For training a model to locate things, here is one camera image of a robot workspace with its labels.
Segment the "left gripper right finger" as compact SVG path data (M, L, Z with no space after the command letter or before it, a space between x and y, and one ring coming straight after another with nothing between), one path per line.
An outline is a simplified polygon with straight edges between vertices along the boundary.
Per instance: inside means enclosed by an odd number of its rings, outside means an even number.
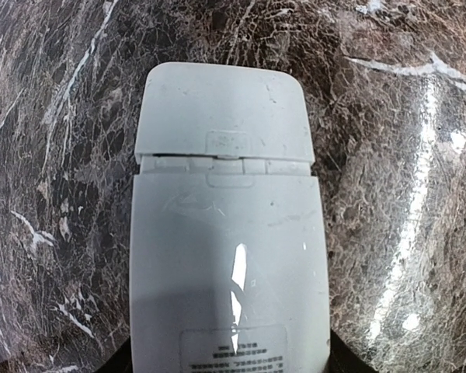
M362 361L335 333L330 335L329 372L373 373L373 368Z

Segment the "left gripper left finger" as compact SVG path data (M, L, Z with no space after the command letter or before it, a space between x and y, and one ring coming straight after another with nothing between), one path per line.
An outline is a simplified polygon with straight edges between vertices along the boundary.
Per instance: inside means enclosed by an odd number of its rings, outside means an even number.
M96 373L132 373L130 338L104 363Z

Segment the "white remote control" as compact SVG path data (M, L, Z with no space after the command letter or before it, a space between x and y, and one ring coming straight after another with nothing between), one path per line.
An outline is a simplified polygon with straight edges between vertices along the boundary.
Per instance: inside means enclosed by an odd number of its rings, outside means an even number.
M136 372L325 372L329 280L305 162L143 159L130 228Z

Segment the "white battery cover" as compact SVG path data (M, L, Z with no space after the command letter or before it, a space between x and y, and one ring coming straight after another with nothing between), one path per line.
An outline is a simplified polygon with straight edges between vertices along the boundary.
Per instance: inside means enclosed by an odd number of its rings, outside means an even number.
M315 160L301 84L281 71L167 62L147 75L134 147L145 156Z

